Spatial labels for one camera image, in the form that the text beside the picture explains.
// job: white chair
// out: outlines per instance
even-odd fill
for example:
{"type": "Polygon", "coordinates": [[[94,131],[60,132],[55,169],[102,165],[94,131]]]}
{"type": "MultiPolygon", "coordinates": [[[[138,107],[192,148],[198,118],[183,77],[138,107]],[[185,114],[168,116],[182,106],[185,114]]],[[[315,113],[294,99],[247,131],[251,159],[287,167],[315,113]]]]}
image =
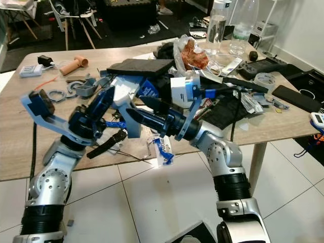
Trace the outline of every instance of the white chair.
{"type": "Polygon", "coordinates": [[[31,19],[39,28],[42,28],[29,14],[29,12],[36,12],[36,6],[37,2],[34,2],[33,0],[27,0],[27,1],[19,1],[19,0],[0,0],[0,10],[3,10],[5,14],[5,22],[6,22],[6,28],[8,31],[8,41],[11,41],[8,24],[9,20],[14,25],[17,32],[19,32],[19,29],[16,27],[15,22],[20,21],[18,17],[22,18],[22,21],[32,34],[35,39],[37,39],[37,36],[32,31],[28,23],[26,22],[26,19],[31,19]]]}
{"type": "Polygon", "coordinates": [[[98,33],[98,31],[95,28],[95,26],[97,26],[97,24],[96,24],[95,17],[94,17],[94,14],[93,14],[94,11],[91,10],[90,13],[88,13],[88,14],[81,14],[80,16],[62,15],[62,14],[60,14],[56,10],[56,8],[54,7],[52,1],[49,0],[49,2],[50,2],[51,8],[53,10],[54,16],[56,18],[56,21],[57,21],[57,23],[59,25],[60,30],[62,32],[65,32],[65,47],[66,47],[66,50],[68,51],[68,19],[70,19],[70,24],[71,24],[71,28],[72,28],[72,33],[73,33],[74,39],[75,39],[75,31],[74,31],[74,27],[73,27],[73,19],[78,19],[79,22],[80,22],[80,24],[81,24],[81,26],[83,27],[83,29],[85,31],[85,34],[86,34],[86,36],[87,36],[87,38],[88,38],[88,40],[89,40],[92,48],[95,49],[95,46],[94,46],[94,44],[93,44],[93,42],[92,42],[92,40],[91,40],[91,38],[89,36],[89,33],[88,33],[88,31],[87,31],[87,29],[86,29],[86,27],[85,27],[85,25],[84,25],[84,23],[82,21],[82,19],[85,19],[89,23],[89,25],[91,26],[91,28],[93,29],[93,31],[96,33],[96,35],[99,37],[99,39],[102,39],[101,36],[100,36],[100,34],[98,33]],[[61,18],[64,19],[64,27],[63,27],[61,18]]]}

